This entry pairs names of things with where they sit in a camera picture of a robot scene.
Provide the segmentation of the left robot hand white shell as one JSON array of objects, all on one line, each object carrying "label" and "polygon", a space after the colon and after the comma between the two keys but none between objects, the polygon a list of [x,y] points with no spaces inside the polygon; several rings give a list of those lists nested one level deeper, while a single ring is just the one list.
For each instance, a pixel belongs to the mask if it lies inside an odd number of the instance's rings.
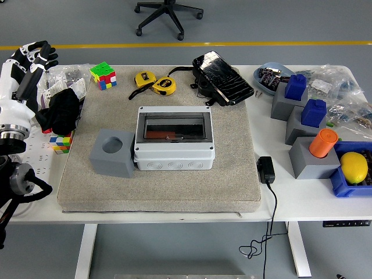
[{"label": "left robot hand white shell", "polygon": [[58,64],[56,49],[47,41],[18,48],[1,69],[1,124],[31,127],[38,111],[37,84],[43,73]]}]

